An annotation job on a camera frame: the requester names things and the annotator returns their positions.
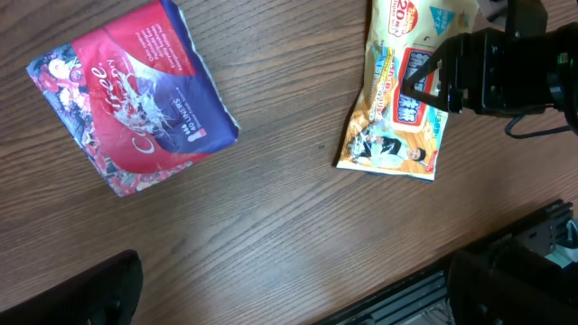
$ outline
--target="red and purple package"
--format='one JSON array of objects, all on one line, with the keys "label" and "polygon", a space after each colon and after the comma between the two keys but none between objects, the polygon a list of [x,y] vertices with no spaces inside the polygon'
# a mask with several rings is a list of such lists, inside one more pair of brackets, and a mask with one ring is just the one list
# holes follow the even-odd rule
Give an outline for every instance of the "red and purple package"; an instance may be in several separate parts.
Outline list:
[{"label": "red and purple package", "polygon": [[237,141],[238,124],[171,0],[62,45],[27,71],[119,196]]}]

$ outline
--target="wood grain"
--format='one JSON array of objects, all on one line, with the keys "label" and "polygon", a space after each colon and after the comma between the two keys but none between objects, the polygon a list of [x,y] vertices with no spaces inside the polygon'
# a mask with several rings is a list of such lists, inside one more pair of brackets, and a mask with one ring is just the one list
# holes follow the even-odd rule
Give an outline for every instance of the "wood grain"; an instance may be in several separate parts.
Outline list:
[{"label": "wood grain", "polygon": [[[562,198],[578,137],[515,141],[451,116],[431,184],[336,170],[361,87],[368,4],[180,1],[239,142],[138,195],[98,177],[24,72],[145,0],[0,0],[0,310],[127,248],[134,324],[307,323]],[[550,28],[578,17],[548,0]],[[560,125],[529,118],[527,130]]]}]

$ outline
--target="blue label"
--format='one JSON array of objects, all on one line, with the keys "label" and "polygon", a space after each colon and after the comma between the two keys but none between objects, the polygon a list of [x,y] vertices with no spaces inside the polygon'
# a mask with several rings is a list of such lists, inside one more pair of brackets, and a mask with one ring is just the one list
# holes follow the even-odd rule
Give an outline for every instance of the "blue label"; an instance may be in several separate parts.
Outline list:
[{"label": "blue label", "polygon": [[438,35],[441,35],[446,29],[448,29],[448,26],[450,23],[452,23],[452,19],[455,14],[451,11],[432,6],[430,6],[430,9],[432,10],[435,30],[437,31]]},{"label": "blue label", "polygon": [[[407,59],[406,74],[404,79],[411,77],[424,63],[431,57],[429,53],[422,51],[410,51]],[[415,90],[424,91],[427,77],[419,80],[415,84]],[[415,123],[417,121],[417,113],[422,102],[413,98],[399,95],[397,103],[397,120],[407,123]]]}]

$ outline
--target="yellow package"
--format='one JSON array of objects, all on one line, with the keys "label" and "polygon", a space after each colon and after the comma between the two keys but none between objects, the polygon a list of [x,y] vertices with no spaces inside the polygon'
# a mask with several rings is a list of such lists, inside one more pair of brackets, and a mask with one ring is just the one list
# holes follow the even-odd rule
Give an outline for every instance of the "yellow package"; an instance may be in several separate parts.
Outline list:
[{"label": "yellow package", "polygon": [[[399,93],[440,44],[470,33],[476,0],[373,0],[364,88],[351,116],[338,168],[432,181],[447,113]],[[438,75],[415,88],[437,96]]]}]

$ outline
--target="black object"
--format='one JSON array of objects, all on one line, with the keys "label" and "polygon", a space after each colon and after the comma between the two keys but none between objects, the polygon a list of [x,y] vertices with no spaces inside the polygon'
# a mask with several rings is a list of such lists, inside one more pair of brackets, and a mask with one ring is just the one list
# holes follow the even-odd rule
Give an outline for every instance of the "black object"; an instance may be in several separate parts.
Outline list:
[{"label": "black object", "polygon": [[[402,94],[451,113],[467,107],[479,115],[517,117],[552,107],[564,112],[568,126],[514,137],[578,134],[578,23],[545,32],[547,12],[539,0],[508,0],[502,14],[505,32],[487,28],[446,40],[404,77]],[[438,96],[415,89],[438,68]]]},{"label": "black object", "polygon": [[143,288],[135,251],[125,251],[0,313],[2,325],[128,325]]},{"label": "black object", "polygon": [[571,207],[549,204],[317,324],[576,324],[578,264],[544,258],[578,244]]}]

